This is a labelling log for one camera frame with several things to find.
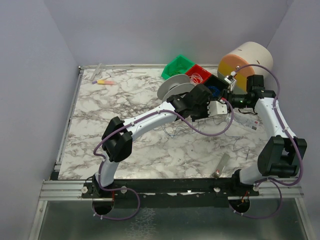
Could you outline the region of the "grey plastic cable spool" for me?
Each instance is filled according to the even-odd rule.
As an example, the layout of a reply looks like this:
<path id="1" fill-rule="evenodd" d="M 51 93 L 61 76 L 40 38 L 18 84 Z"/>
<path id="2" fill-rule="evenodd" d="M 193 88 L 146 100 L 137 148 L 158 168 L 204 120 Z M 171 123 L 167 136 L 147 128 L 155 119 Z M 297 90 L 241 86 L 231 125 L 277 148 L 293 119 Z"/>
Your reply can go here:
<path id="1" fill-rule="evenodd" d="M 165 102 L 172 95 L 185 95 L 196 85 L 186 74 L 177 74 L 165 80 L 157 91 L 157 98 Z"/>

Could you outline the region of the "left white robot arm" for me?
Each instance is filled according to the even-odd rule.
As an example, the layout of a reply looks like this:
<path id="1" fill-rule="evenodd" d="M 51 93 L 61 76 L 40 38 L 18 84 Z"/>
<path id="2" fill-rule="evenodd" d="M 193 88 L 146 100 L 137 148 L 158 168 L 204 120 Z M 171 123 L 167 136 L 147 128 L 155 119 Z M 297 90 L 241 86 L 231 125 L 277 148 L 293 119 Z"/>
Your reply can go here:
<path id="1" fill-rule="evenodd" d="M 205 85 L 198 84 L 190 92 L 170 95 L 159 106 L 141 115 L 126 120 L 112 118 L 101 142 L 93 150 L 95 156 L 103 158 L 95 174 L 99 187 L 102 189 L 114 182 L 119 163 L 131 155 L 137 138 L 179 119 L 207 117 L 211 96 L 212 92 Z"/>

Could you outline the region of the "black plastic bin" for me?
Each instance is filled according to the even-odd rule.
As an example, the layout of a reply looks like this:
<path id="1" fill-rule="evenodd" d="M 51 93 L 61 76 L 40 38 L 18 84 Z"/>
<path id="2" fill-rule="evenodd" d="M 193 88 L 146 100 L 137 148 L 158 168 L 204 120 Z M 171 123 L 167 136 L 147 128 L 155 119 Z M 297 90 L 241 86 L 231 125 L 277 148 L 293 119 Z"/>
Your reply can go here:
<path id="1" fill-rule="evenodd" d="M 203 84 L 211 91 L 211 94 L 214 98 L 219 97 L 220 93 L 229 86 L 226 82 L 213 74 L 207 80 L 205 80 Z"/>

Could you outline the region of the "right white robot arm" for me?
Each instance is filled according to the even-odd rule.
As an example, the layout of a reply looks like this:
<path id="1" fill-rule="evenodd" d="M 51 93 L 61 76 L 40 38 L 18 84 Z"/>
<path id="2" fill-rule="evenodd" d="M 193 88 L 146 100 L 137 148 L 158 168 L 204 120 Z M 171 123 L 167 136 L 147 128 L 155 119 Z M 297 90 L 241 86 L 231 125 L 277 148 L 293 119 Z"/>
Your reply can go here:
<path id="1" fill-rule="evenodd" d="M 281 113 L 277 95 L 264 86 L 263 75 L 251 75 L 246 79 L 245 94 L 223 90 L 221 96 L 233 108 L 251 108 L 261 119 L 268 141 L 258 156 L 257 164 L 241 169 L 239 180 L 242 184 L 253 185 L 266 179 L 301 179 L 302 160 L 307 142 L 298 138 L 290 129 Z"/>

